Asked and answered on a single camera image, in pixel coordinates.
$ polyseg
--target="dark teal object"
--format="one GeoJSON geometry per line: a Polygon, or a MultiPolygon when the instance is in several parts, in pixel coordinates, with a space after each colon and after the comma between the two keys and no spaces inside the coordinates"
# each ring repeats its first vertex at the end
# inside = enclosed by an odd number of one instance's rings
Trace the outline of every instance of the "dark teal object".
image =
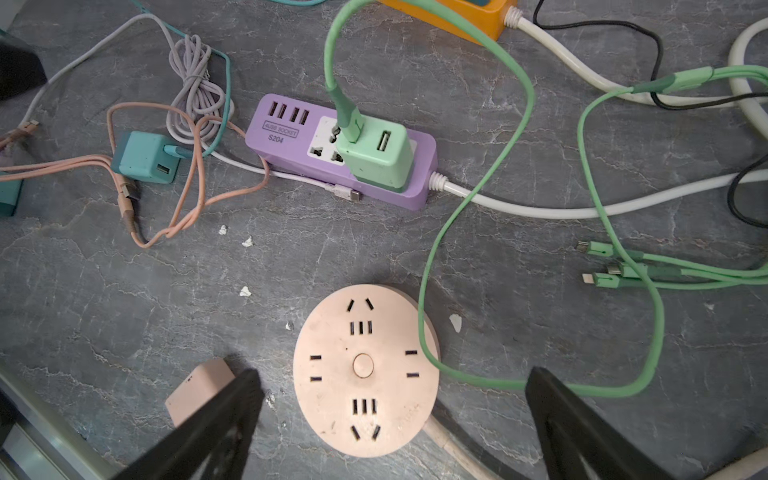
{"type": "Polygon", "coordinates": [[[22,189],[21,180],[0,182],[0,217],[10,217],[16,211],[18,192],[22,189]]]}

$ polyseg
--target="power strip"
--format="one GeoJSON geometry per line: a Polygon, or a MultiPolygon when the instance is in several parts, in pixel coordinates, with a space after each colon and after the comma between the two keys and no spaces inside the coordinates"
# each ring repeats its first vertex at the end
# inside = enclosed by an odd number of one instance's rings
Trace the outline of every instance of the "power strip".
{"type": "Polygon", "coordinates": [[[408,188],[397,193],[357,180],[334,148],[338,134],[335,110],[266,94],[256,107],[245,143],[281,170],[343,185],[409,210],[424,207],[429,176],[437,169],[437,143],[432,135],[408,129],[413,170],[408,188]]]}

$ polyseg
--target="white power cord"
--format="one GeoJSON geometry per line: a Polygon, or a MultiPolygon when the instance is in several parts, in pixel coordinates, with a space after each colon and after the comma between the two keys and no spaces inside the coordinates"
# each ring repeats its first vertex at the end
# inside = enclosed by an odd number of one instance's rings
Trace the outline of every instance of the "white power cord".
{"type": "MultiPolygon", "coordinates": [[[[510,7],[507,11],[507,15],[504,18],[504,25],[509,28],[517,28],[530,35],[534,40],[544,45],[548,50],[557,55],[563,63],[571,70],[573,70],[579,77],[587,81],[588,84],[602,91],[613,91],[618,88],[625,88],[623,85],[619,85],[613,81],[608,80],[596,71],[589,68],[583,61],[579,60],[576,55],[572,54],[562,43],[555,40],[545,30],[542,30],[538,26],[534,25],[531,21],[523,18],[522,11],[517,7],[510,7]]],[[[654,101],[650,97],[650,94],[624,94],[619,95],[619,98],[636,102],[638,104],[653,105],[654,101]]],[[[673,95],[659,95],[659,98],[669,105],[691,105],[705,101],[721,100],[726,97],[676,97],[673,95]]],[[[715,105],[708,108],[725,108],[735,107],[734,102],[726,104],[715,105]]]]}
{"type": "MultiPolygon", "coordinates": [[[[679,187],[670,188],[669,190],[662,190],[655,194],[648,195],[646,197],[637,198],[635,200],[629,200],[621,202],[619,204],[606,205],[605,211],[608,215],[620,215],[627,212],[633,212],[653,205],[661,204],[675,198],[685,197],[691,194],[697,194],[714,188],[727,187],[736,174],[720,175],[715,178],[708,178],[706,180],[699,180],[688,185],[681,185],[679,187]]],[[[768,180],[768,170],[757,170],[747,174],[741,183],[761,182],[768,180]]],[[[464,187],[460,187],[457,184],[448,181],[445,175],[433,172],[429,178],[429,189],[436,191],[446,191],[450,194],[454,194],[457,197],[465,198],[471,190],[467,190],[464,187]]],[[[481,194],[476,194],[472,201],[477,205],[497,210],[505,214],[518,215],[520,217],[530,218],[545,218],[549,220],[583,220],[587,218],[597,218],[598,211],[593,207],[591,208],[540,208],[540,207],[526,207],[524,205],[510,204],[502,200],[496,200],[495,198],[486,197],[481,194]]]]}
{"type": "Polygon", "coordinates": [[[708,476],[706,480],[747,480],[765,468],[768,468],[768,447],[728,465],[708,476]]]}
{"type": "MultiPolygon", "coordinates": [[[[40,103],[40,100],[42,99],[45,92],[47,92],[48,89],[62,76],[67,74],[82,62],[88,60],[91,56],[93,56],[94,53],[101,50],[107,43],[114,40],[128,27],[138,22],[139,20],[144,19],[153,20],[155,23],[157,23],[158,26],[160,26],[160,29],[163,31],[163,35],[165,35],[165,39],[168,42],[168,47],[170,49],[170,53],[168,54],[170,67],[173,68],[174,72],[176,72],[176,74],[182,79],[182,88],[174,99],[172,105],[186,111],[195,121],[198,118],[208,114],[220,116],[219,110],[223,107],[225,95],[223,89],[220,86],[210,81],[210,75],[208,73],[208,61],[210,60],[211,55],[210,46],[205,45],[198,35],[182,38],[174,44],[168,28],[165,26],[162,20],[160,20],[157,16],[152,15],[151,13],[142,13],[140,15],[134,16],[133,18],[130,18],[127,22],[118,27],[117,30],[113,31],[96,45],[94,45],[93,48],[86,51],[80,57],[77,57],[75,60],[58,71],[53,77],[51,77],[48,82],[43,85],[40,90],[38,90],[38,93],[32,99],[32,102],[29,104],[24,118],[22,118],[22,121],[19,122],[19,128],[23,127],[27,124],[27,122],[30,121],[31,116],[35,113],[35,109],[40,103]]],[[[234,103],[230,100],[230,118],[232,118],[233,112],[234,103]]],[[[219,126],[219,122],[208,122],[208,125],[206,125],[201,131],[203,140],[210,140],[211,138],[215,137],[219,130],[219,126]]],[[[176,141],[182,144],[194,143],[194,140],[192,140],[192,133],[189,131],[189,127],[186,121],[182,121],[177,114],[169,113],[168,116],[166,116],[166,128],[168,129],[168,134],[170,134],[171,137],[173,137],[176,141]]],[[[203,142],[203,148],[207,149],[208,144],[203,142]]],[[[252,165],[232,160],[222,154],[219,154],[216,151],[213,152],[213,155],[219,160],[235,167],[264,175],[263,168],[254,167],[252,165]]],[[[270,170],[270,175],[278,178],[315,185],[333,193],[337,197],[341,197],[346,200],[358,200],[360,197],[359,192],[351,188],[344,187],[343,185],[327,184],[326,182],[322,182],[320,180],[302,177],[301,175],[286,174],[284,172],[274,170],[270,170]]]]}
{"type": "MultiPolygon", "coordinates": [[[[752,40],[752,37],[763,30],[768,30],[768,18],[753,23],[746,30],[741,32],[730,48],[728,54],[728,65],[744,65],[744,53],[746,46],[752,40]]],[[[729,78],[730,89],[734,95],[752,93],[752,88],[745,78],[729,78]]],[[[763,110],[756,98],[747,98],[738,102],[744,115],[752,122],[752,125],[765,137],[768,138],[768,113],[763,110]]]]}

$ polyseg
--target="green usb charger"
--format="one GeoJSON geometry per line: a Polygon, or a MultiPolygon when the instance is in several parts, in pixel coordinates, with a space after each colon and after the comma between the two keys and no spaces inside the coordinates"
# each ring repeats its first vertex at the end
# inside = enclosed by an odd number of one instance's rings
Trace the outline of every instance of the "green usb charger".
{"type": "Polygon", "coordinates": [[[349,171],[360,181],[402,193],[413,170],[413,150],[401,124],[362,116],[356,142],[340,135],[336,149],[349,171]]]}

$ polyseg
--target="plug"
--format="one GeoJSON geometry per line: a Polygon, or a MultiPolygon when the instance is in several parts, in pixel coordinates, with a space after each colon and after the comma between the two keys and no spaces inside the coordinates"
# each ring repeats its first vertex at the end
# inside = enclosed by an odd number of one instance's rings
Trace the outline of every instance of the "plug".
{"type": "Polygon", "coordinates": [[[22,189],[21,180],[0,181],[0,217],[11,217],[16,210],[18,193],[22,189]]]}
{"type": "Polygon", "coordinates": [[[160,134],[132,131],[123,134],[112,158],[112,170],[125,177],[153,184],[169,184],[176,177],[179,159],[165,147],[174,142],[160,134]]]}
{"type": "Polygon", "coordinates": [[[352,142],[342,127],[336,149],[360,181],[402,193],[408,187],[413,150],[401,124],[363,115],[364,124],[352,142]]]}

